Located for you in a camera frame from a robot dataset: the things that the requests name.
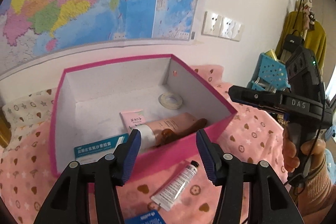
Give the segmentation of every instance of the hanging bag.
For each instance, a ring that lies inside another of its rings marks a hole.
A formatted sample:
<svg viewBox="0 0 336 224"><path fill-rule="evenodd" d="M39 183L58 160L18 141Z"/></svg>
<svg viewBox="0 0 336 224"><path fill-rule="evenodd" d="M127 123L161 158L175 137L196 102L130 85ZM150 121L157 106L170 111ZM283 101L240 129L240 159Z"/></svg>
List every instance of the hanging bag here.
<svg viewBox="0 0 336 224"><path fill-rule="evenodd" d="M301 36L294 35L295 32L300 32L298 30L294 30L292 34L288 34L285 37L285 42L283 43L283 49L293 53L297 47L304 46L305 40Z"/></svg>

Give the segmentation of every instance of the open box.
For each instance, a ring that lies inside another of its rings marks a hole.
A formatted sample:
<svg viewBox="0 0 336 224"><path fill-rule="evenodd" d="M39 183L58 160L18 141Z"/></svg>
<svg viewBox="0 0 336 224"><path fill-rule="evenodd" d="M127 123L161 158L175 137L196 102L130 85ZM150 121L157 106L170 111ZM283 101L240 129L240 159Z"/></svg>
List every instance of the open box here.
<svg viewBox="0 0 336 224"><path fill-rule="evenodd" d="M179 94L178 110L159 96ZM74 147L127 132L120 112L143 109L147 122L189 112L208 120L215 142L236 110L208 82L174 55L136 56L65 69L58 85L50 128L50 161L58 176L75 160ZM195 133L139 154L131 180L140 179L197 154Z"/></svg>

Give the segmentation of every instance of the masking tape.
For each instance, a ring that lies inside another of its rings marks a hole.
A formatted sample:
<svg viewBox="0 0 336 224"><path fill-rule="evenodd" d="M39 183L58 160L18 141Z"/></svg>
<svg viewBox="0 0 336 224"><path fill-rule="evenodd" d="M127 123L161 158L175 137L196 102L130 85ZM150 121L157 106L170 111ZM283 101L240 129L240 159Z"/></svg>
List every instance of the masking tape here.
<svg viewBox="0 0 336 224"><path fill-rule="evenodd" d="M169 100L169 98L173 98L176 102L172 103ZM167 109L175 110L175 109L179 109L182 106L183 99L182 99L181 96L179 96L176 93L166 92L166 93L161 95L160 103L161 103L161 105L163 105Z"/></svg>

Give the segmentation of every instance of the map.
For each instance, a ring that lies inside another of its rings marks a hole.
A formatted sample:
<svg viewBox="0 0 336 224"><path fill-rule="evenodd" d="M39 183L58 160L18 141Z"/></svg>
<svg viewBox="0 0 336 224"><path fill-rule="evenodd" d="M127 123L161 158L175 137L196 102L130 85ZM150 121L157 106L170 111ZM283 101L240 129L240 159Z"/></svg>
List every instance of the map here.
<svg viewBox="0 0 336 224"><path fill-rule="evenodd" d="M88 43L189 40L196 4L197 0L4 0L0 74L32 58Z"/></svg>

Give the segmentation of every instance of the screw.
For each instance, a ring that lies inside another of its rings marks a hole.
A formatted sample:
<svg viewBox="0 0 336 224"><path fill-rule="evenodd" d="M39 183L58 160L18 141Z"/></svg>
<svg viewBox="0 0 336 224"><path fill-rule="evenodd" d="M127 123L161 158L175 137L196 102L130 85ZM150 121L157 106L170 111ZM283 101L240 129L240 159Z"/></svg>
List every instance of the screw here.
<svg viewBox="0 0 336 224"><path fill-rule="evenodd" d="M268 164L268 162L267 162L266 160L262 160L262 161L260 162L260 165L261 165L262 167L269 167L269 164Z"/></svg>
<svg viewBox="0 0 336 224"><path fill-rule="evenodd" d="M233 159L232 155L231 155L231 154L228 154L228 153L224 154L223 158L226 159L226 160L231 160L231 159Z"/></svg>
<svg viewBox="0 0 336 224"><path fill-rule="evenodd" d="M78 166L78 162L76 162L76 161L73 161L69 164L70 168L76 168L77 166Z"/></svg>
<svg viewBox="0 0 336 224"><path fill-rule="evenodd" d="M113 155L113 154L107 154L107 155L105 156L105 159L106 159L106 160L113 160L113 159L114 159L114 155Z"/></svg>

